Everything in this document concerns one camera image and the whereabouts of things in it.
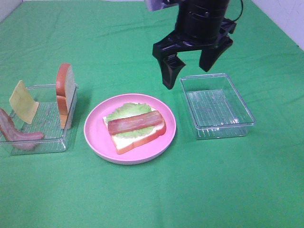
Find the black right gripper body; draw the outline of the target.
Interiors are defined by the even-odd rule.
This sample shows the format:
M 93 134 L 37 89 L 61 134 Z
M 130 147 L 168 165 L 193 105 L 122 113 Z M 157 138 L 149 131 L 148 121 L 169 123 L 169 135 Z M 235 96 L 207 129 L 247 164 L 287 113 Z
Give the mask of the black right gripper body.
M 229 38 L 236 21 L 225 18 L 225 9 L 180 9 L 174 30 L 153 45 L 152 55 L 160 61 L 179 52 L 205 50 Z

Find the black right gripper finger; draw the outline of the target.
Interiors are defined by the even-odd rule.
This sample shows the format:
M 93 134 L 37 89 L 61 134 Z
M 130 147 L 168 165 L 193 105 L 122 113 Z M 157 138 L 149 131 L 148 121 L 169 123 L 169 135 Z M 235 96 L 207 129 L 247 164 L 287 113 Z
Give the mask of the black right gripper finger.
M 186 64 L 177 56 L 169 55 L 159 61 L 162 83 L 169 90 L 173 89 L 179 72 Z
M 208 72 L 217 59 L 233 44 L 231 38 L 224 38 L 223 41 L 219 42 L 215 47 L 205 49 L 201 52 L 199 67 L 205 72 Z

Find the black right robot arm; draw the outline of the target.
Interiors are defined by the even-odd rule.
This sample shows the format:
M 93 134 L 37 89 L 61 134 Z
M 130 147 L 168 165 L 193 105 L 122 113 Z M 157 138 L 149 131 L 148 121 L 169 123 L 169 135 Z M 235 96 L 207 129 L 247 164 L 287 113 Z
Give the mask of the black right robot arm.
M 153 4 L 154 10 L 179 6 L 174 30 L 152 49 L 160 65 L 162 83 L 168 89 L 173 88 L 185 66 L 178 58 L 179 52 L 201 50 L 199 67 L 208 72 L 233 44 L 229 35 L 236 23 L 225 18 L 228 4 L 227 0 L 158 0 Z

